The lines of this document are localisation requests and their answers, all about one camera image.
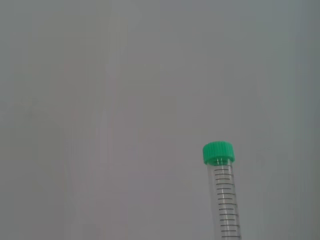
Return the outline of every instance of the white backdrop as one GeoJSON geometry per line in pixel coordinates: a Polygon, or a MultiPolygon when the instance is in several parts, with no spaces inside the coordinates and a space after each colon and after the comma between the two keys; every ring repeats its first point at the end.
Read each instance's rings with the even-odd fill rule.
{"type": "Polygon", "coordinates": [[[2,1],[0,238],[210,240],[223,140],[243,239],[319,239],[319,7],[2,1]]]}

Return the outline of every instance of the green cap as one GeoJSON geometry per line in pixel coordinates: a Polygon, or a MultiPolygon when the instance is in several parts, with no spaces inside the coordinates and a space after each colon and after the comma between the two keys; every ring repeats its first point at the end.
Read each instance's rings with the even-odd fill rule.
{"type": "Polygon", "coordinates": [[[234,148],[230,142],[213,141],[203,147],[204,164],[226,165],[228,160],[235,161],[234,148]]]}

